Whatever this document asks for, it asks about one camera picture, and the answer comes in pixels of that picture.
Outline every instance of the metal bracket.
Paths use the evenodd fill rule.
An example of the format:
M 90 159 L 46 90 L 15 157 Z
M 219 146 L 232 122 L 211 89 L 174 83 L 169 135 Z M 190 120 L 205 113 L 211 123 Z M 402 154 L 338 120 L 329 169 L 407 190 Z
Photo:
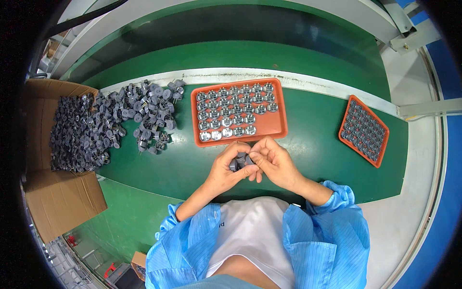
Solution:
M 390 40 L 389 43 L 390 47 L 400 55 L 441 39 L 430 19 L 415 26 L 409 19 L 423 10 L 417 2 L 409 3 L 404 8 L 401 8 L 395 0 L 382 0 L 382 4 L 401 32 L 401 35 Z
M 398 108 L 398 114 L 403 117 L 458 112 L 462 112 L 462 98 L 425 102 L 418 105 L 403 105 Z
M 406 38 L 395 38 L 390 41 L 391 48 L 403 55 L 409 51 L 416 50 L 422 46 L 441 39 L 435 25 L 427 19 L 415 26 L 417 30 Z

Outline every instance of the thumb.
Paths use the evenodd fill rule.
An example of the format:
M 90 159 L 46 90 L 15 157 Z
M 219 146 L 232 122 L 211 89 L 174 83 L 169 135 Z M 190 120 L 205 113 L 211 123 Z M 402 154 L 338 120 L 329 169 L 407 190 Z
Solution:
M 244 178 L 250 176 L 251 174 L 257 172 L 258 170 L 259 170 L 259 167 L 257 167 L 256 165 L 245 166 L 244 168 L 240 169 L 239 171 L 232 173 L 231 177 L 236 182 L 238 182 L 241 179 L 244 179 Z
M 264 172 L 268 172 L 274 169 L 274 165 L 264 158 L 260 153 L 251 152 L 249 157 L 252 161 L 259 166 Z

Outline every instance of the open cardboard box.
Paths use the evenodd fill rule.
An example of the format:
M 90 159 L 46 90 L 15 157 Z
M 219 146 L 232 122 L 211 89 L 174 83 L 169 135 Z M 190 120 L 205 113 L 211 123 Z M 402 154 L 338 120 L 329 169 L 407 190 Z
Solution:
M 143 281 L 146 281 L 143 275 L 139 273 L 138 270 L 136 270 L 136 265 L 146 268 L 146 254 L 136 251 L 133 255 L 131 264 L 133 270 L 135 270 L 136 275 L 138 275 L 138 278 Z
M 27 117 L 27 182 L 25 198 L 44 243 L 68 232 L 108 208 L 96 174 L 52 172 L 49 147 L 60 96 L 98 90 L 72 82 L 29 79 L 23 90 Z

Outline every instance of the white shirt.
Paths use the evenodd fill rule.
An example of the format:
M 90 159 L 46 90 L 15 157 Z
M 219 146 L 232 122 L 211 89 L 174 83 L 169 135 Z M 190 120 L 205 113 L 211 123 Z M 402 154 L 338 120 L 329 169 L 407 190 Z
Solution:
M 282 217 L 287 202 L 274 197 L 229 201 L 221 205 L 215 252 L 206 277 L 233 255 L 252 262 L 281 289 L 295 287 L 290 255 L 282 245 Z

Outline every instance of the person's right hand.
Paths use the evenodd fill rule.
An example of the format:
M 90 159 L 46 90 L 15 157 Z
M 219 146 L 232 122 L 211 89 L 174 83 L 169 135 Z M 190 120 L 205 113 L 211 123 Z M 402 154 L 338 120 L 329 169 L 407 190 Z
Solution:
M 249 156 L 275 185 L 300 194 L 306 178 L 295 167 L 288 151 L 274 139 L 265 136 L 253 146 Z M 261 171 L 256 174 L 257 181 L 261 181 Z

